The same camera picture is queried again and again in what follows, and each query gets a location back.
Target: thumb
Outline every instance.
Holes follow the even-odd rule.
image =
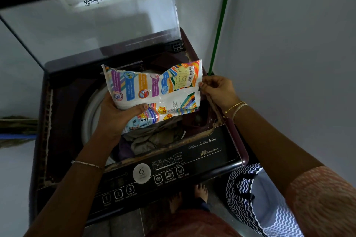
[[[199,83],[200,90],[203,92],[205,95],[212,95],[214,94],[215,88],[211,87],[210,85],[200,82]]]
[[[147,110],[148,107],[149,107],[149,105],[146,103],[133,106],[133,107],[125,110],[125,118],[127,119],[127,121],[130,121],[136,115],[139,115],[139,114],[143,113],[145,110]]]

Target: black control panel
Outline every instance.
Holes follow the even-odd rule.
[[[237,168],[241,164],[226,126],[216,127],[205,138],[105,173],[88,223],[134,210],[140,203],[152,202],[163,191],[189,178],[198,178],[211,171],[216,175],[224,166]]]

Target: broom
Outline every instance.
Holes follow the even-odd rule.
[[[24,144],[36,139],[37,119],[8,116],[0,119],[0,148]]]

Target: bracelet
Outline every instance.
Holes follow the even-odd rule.
[[[227,114],[227,113],[228,113],[228,111],[230,111],[233,107],[235,107],[235,106],[237,106],[237,105],[240,105],[241,103],[245,103],[245,102],[241,101],[240,103],[235,104],[235,105],[234,105],[234,106],[232,106],[230,109],[228,109],[228,110],[225,112],[225,114]]]
[[[81,162],[81,161],[72,160],[72,164],[73,164],[73,163],[79,163],[79,164],[83,164],[83,165],[88,165],[88,166],[96,167],[96,168],[98,168],[98,169],[103,169],[103,167],[99,167],[98,165],[94,165],[94,164],[90,164],[90,163],[86,163],[86,162]]]
[[[233,114],[233,121],[234,121],[234,118],[235,118],[235,115],[236,113],[238,112],[239,109],[241,109],[243,106],[248,106],[246,103],[245,104],[242,104],[240,107],[238,107],[238,109],[234,112]]]

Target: round silver sticker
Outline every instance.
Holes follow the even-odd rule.
[[[151,177],[151,169],[147,164],[141,163],[138,164],[134,171],[132,172],[133,179],[138,184],[144,184],[148,182],[149,178]]]

